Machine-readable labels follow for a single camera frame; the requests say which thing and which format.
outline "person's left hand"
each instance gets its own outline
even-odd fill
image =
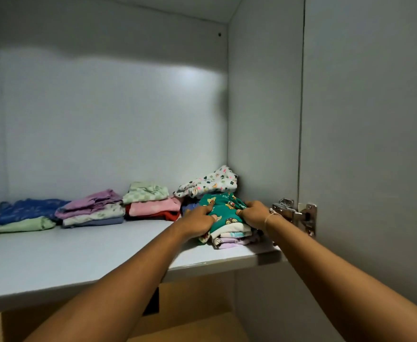
[[[206,207],[200,206],[188,211],[184,217],[174,223],[175,228],[183,233],[186,241],[204,235],[215,223],[215,217],[207,216],[212,209],[213,204],[209,204]]]

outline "white garment with clover print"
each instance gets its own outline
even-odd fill
[[[214,192],[234,193],[237,189],[237,177],[228,166],[222,166],[217,171],[204,176],[203,178],[190,181],[181,185],[174,196],[183,198],[201,198],[204,194]]]

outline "forearm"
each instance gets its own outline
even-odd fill
[[[347,342],[417,342],[417,306],[280,216],[266,230]]]
[[[185,241],[174,223],[62,307],[27,342],[125,341]]]

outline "bracelet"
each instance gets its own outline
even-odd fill
[[[267,216],[267,217],[265,218],[265,220],[264,220],[264,228],[267,228],[267,220],[268,220],[271,216],[273,216],[273,215],[279,215],[279,216],[281,216],[278,212],[276,212],[276,211],[275,211],[274,209],[272,209],[272,208],[270,208],[269,212],[270,212],[270,215],[269,215],[269,216]]]

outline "person's right arm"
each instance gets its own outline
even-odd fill
[[[417,306],[320,245],[259,201],[237,214],[283,251],[347,342],[417,342]]]

